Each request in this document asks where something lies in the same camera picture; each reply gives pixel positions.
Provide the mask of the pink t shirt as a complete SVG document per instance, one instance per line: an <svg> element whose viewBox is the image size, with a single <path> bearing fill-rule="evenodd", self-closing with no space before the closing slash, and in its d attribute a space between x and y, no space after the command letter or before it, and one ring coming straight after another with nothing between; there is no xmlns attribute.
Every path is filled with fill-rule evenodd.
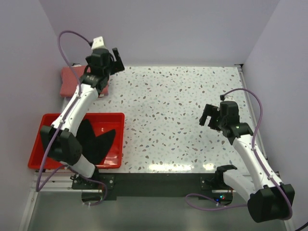
<svg viewBox="0 0 308 231"><path fill-rule="evenodd" d="M77 66L73 66L72 68L75 70L78 77L81 77L81 75L84 72L85 67L86 67L85 65L77 65ZM62 98L71 98L76 91L77 80L76 80L75 75L73 74L73 72L68 66L62 68L61 79L62 79L62 85L60 89L60 96ZM108 95L108 86L109 86L109 83L103 89L99 97Z"/></svg>

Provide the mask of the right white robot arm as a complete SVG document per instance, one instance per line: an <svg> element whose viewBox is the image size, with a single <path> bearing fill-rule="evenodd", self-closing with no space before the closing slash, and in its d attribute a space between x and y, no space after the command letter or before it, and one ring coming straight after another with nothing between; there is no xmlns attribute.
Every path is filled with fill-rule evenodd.
<svg viewBox="0 0 308 231"><path fill-rule="evenodd" d="M234 189L247 203L251 218L257 222L274 219L288 220L292 216L295 191L272 170L253 141L253 131L240 121L238 104L222 101L219 106L206 104L199 120L201 126L221 131L242 158L251 179L246 179L234 165L217 167L212 185Z"/></svg>

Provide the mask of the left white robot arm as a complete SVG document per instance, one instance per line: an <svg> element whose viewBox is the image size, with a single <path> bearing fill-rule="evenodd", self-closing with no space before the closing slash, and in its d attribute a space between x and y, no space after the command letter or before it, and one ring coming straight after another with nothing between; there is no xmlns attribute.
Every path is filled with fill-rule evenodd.
<svg viewBox="0 0 308 231"><path fill-rule="evenodd" d="M100 177L95 174L95 164L86 158L77 140L77 131L90 104L108 85L109 77L125 68L117 48L112 51L104 46L93 48L86 61L87 66L83 75L77 78L76 91L66 108L51 126L43 126L40 130L45 151L40 169L49 157L82 175L83 184L94 189L99 185Z"/></svg>

